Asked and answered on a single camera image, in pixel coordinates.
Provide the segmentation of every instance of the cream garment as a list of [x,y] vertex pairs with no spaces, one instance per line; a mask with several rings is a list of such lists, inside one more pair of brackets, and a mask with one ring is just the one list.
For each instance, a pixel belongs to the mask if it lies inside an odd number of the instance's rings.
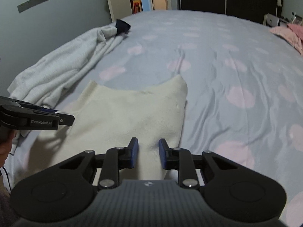
[[69,111],[75,116],[74,125],[38,136],[30,152],[28,174],[87,149],[98,154],[127,146],[137,137],[136,168],[121,171],[121,178],[163,179],[166,171],[161,167],[158,141],[165,138],[170,147],[178,146],[186,96],[187,85],[180,75],[144,91],[114,90],[91,81]]

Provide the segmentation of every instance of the bed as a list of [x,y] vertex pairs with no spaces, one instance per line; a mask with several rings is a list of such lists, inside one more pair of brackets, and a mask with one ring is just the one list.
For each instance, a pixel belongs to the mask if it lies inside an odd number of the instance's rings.
[[[127,38],[56,109],[68,112],[91,79],[110,88],[141,90],[181,74],[188,95],[180,147],[193,154],[212,150],[277,180],[287,192],[281,220],[299,227],[303,57],[267,27],[231,16],[170,10],[124,20],[131,25]],[[26,171],[38,134],[20,139],[9,156],[13,183]],[[166,178],[176,180],[176,171]]]

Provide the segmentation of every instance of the black cable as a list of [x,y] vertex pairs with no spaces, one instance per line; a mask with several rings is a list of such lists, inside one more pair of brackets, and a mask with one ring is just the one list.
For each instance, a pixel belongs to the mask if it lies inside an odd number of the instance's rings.
[[[9,182],[9,174],[7,173],[6,169],[4,168],[4,166],[2,167],[3,170],[5,171],[6,177],[7,177],[7,181]],[[11,184],[9,183],[9,190],[10,192],[12,192],[12,188],[11,188]]]

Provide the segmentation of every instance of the blue gripper pad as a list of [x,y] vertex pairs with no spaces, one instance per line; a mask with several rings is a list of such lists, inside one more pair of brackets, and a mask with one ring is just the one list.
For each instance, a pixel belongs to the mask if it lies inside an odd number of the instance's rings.
[[159,156],[160,156],[162,168],[166,169],[166,153],[161,140],[159,140]]
[[137,161],[137,155],[138,155],[138,139],[136,138],[136,141],[134,142],[134,146],[131,151],[131,168],[134,168]]

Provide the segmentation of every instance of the polka dot bed sheet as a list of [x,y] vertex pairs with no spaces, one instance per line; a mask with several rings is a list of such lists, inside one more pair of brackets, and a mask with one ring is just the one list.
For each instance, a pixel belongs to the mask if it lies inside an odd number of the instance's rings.
[[[281,220],[300,226],[303,57],[269,28],[235,17],[154,11],[125,21],[131,24],[127,38],[57,108],[68,112],[91,79],[141,90],[181,74],[188,95],[180,146],[193,154],[212,150],[277,180],[287,192]],[[26,170],[37,134],[10,157],[13,178]],[[177,179],[176,171],[167,177]]]

